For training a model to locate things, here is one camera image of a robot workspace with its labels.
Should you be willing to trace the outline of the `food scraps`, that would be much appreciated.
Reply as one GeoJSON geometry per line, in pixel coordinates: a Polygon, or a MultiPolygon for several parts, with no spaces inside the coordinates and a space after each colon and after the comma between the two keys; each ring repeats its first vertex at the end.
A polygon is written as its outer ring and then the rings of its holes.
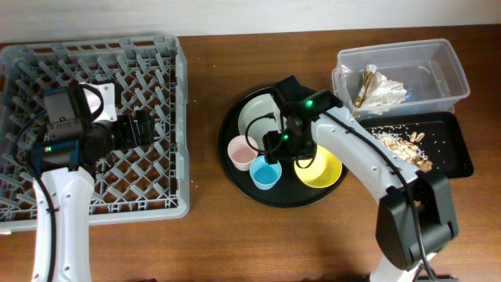
{"type": "Polygon", "coordinates": [[[377,126],[369,128],[369,132],[392,153],[421,171],[429,172],[433,168],[433,162],[420,147],[424,132],[411,131],[406,125],[377,126]]]}

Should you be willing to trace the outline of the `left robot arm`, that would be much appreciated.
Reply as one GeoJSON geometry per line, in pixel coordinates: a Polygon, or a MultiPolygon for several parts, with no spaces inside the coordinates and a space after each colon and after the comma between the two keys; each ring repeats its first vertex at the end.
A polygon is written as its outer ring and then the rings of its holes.
{"type": "Polygon", "coordinates": [[[77,82],[43,92],[47,122],[26,156],[34,177],[34,281],[90,281],[89,210],[96,164],[115,150],[153,143],[144,110],[118,114],[122,87],[77,82]]]}

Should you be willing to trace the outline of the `gold foil wrapper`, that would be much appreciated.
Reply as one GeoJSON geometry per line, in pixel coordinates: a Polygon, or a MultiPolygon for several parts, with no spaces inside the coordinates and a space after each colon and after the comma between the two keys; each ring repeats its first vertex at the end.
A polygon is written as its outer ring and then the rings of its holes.
{"type": "Polygon", "coordinates": [[[359,90],[359,94],[354,102],[355,107],[361,107],[361,105],[365,99],[366,93],[368,91],[368,88],[370,86],[370,83],[373,80],[373,76],[374,76],[373,71],[371,71],[371,70],[364,71],[364,77],[363,77],[364,82],[363,82],[362,87],[359,90]]]}

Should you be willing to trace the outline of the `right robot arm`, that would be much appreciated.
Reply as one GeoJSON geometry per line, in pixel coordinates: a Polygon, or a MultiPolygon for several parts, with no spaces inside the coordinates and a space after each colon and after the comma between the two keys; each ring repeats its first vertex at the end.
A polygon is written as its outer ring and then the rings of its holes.
{"type": "Polygon", "coordinates": [[[330,91],[314,92],[294,76],[271,96],[278,131],[265,134],[265,160],[312,161],[317,147],[337,157],[377,203],[376,239],[383,254],[371,281],[438,280],[430,261],[459,233],[449,178],[423,172],[367,132],[330,91]]]}

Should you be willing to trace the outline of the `yellow bowl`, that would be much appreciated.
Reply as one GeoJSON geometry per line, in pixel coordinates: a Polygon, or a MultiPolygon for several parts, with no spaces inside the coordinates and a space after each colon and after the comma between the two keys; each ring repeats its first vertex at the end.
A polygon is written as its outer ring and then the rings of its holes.
{"type": "Polygon", "coordinates": [[[327,149],[317,146],[315,160],[299,160],[294,165],[297,177],[311,188],[322,189],[332,186],[342,173],[342,162],[327,149]]]}

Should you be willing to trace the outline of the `blue cup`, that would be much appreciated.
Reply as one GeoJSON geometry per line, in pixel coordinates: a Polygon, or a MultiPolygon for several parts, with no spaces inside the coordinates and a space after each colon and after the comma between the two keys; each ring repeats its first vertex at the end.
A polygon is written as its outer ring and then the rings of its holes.
{"type": "Polygon", "coordinates": [[[270,190],[276,185],[283,169],[279,162],[269,164],[264,156],[257,157],[250,165],[250,177],[259,190],[270,190]]]}

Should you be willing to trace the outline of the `pink cup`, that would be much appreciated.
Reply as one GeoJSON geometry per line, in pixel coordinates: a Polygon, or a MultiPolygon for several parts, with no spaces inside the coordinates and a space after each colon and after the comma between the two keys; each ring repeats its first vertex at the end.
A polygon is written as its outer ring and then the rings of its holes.
{"type": "Polygon", "coordinates": [[[251,137],[244,135],[234,137],[227,146],[227,154],[235,168],[243,172],[248,171],[258,156],[258,152],[254,149],[257,146],[251,137]]]}

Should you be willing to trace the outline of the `white napkin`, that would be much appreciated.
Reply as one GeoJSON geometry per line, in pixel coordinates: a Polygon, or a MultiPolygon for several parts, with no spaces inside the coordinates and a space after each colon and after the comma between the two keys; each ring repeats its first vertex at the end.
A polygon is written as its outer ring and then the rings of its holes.
{"type": "Polygon", "coordinates": [[[374,76],[361,107],[355,108],[385,107],[405,101],[408,91],[404,89],[404,85],[401,82],[388,79],[373,64],[368,64],[364,71],[373,71],[374,76]]]}

